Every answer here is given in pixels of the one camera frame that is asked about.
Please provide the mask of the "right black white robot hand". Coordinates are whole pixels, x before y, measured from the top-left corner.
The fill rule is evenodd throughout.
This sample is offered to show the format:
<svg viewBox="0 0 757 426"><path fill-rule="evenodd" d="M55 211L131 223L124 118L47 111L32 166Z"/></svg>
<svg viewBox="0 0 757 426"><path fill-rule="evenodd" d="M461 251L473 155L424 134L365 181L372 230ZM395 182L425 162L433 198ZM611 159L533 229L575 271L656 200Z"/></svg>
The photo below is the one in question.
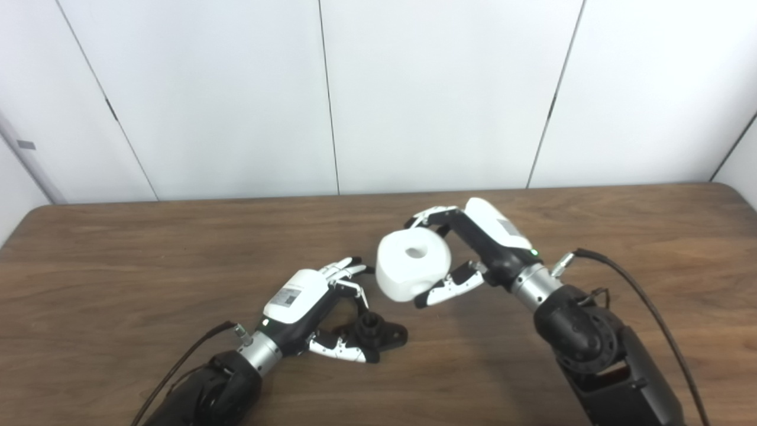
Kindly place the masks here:
<svg viewBox="0 0 757 426"><path fill-rule="evenodd" d="M538 251L519 230L485 199L473 197L464 208L435 206L418 212L405 229L436 226L436 235L454 232L479 258L444 272L432 288L414 297L416 308L456 298L484 283L501 286L535 312L554 291Z"/></svg>

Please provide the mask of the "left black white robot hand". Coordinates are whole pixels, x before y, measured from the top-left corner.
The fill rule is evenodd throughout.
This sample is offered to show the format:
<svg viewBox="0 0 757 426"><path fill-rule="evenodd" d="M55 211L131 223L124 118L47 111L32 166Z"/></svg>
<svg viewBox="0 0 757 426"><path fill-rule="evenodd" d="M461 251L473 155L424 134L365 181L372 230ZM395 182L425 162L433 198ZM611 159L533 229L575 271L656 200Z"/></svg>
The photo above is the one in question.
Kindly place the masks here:
<svg viewBox="0 0 757 426"><path fill-rule="evenodd" d="M263 307L255 337L267 337L275 346L279 359L313 351L317 355L352 362L377 363L377 350L370 350L355 337L325 331L322 321L342 299L356 303L358 315L368 313L370 306L362 286L352 278L375 269L360 257L348 257L321 269L298 270Z"/></svg>

